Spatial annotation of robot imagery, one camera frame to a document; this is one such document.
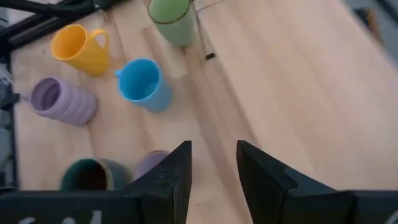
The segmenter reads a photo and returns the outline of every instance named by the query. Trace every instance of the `wooden surface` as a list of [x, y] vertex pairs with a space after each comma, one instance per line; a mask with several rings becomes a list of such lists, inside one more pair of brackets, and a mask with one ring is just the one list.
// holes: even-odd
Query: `wooden surface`
[[141, 0], [113, 9], [106, 22], [98, 14], [79, 22], [109, 32], [113, 68], [137, 57], [160, 63], [174, 90], [160, 114], [122, 99], [112, 71], [90, 78], [56, 61], [51, 35], [15, 51], [16, 91], [28, 94], [39, 78], [59, 75], [99, 98], [84, 128], [41, 118], [27, 103], [16, 106], [22, 187], [57, 189], [81, 157], [134, 170], [148, 152], [191, 139], [187, 223], [249, 223], [235, 159], [236, 140], [245, 139], [338, 189], [397, 189], [397, 72], [349, 10], [337, 0], [212, 3], [198, 7], [218, 56], [207, 62], [199, 41], [169, 46]]

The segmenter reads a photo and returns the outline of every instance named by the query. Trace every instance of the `yellow mug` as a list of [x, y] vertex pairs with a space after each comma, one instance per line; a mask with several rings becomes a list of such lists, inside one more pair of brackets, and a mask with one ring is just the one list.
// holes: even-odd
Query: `yellow mug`
[[[105, 46], [102, 48], [95, 37], [105, 35]], [[109, 35], [103, 29], [96, 29], [90, 35], [78, 24], [67, 25], [55, 34], [51, 51], [58, 60], [68, 63], [87, 74], [98, 76], [109, 67]]]

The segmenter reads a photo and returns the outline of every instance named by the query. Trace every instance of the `green cup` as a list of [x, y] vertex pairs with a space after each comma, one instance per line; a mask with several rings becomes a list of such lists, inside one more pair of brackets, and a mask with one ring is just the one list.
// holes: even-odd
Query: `green cup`
[[148, 13], [157, 30], [172, 45], [186, 47], [193, 41], [194, 12], [191, 0], [151, 0]]
[[120, 190], [127, 186], [129, 173], [108, 159], [80, 159], [63, 175], [60, 190]]

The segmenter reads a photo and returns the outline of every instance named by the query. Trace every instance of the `cup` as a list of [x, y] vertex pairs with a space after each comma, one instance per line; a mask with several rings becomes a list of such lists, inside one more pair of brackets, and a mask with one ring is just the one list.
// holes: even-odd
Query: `cup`
[[167, 151], [154, 151], [149, 153], [138, 165], [134, 173], [133, 181], [148, 173], [152, 168], [164, 160], [168, 154], [169, 152]]
[[[105, 45], [102, 48], [95, 37], [105, 35]], [[59, 30], [51, 43], [51, 50], [58, 60], [84, 71], [87, 74], [98, 76], [109, 67], [109, 35], [103, 29], [96, 29], [92, 34], [78, 24], [67, 25]]]
[[135, 59], [115, 74], [119, 77], [119, 91], [125, 99], [151, 112], [167, 109], [172, 89], [154, 61]]
[[162, 36], [176, 47], [186, 47], [192, 43], [194, 12], [191, 2], [191, 0], [151, 0], [149, 3], [149, 17]]
[[67, 169], [60, 190], [120, 190], [128, 183], [128, 171], [121, 164], [109, 159], [87, 158]]
[[83, 126], [97, 109], [95, 96], [58, 77], [41, 79], [29, 98], [33, 110], [41, 116]]

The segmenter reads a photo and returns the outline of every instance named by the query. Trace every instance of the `blue cup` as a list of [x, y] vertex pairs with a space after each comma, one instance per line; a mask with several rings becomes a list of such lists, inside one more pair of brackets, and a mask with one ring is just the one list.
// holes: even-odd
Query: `blue cup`
[[125, 99], [151, 112], [167, 109], [172, 89], [153, 60], [135, 59], [115, 74], [119, 77], [119, 91]]

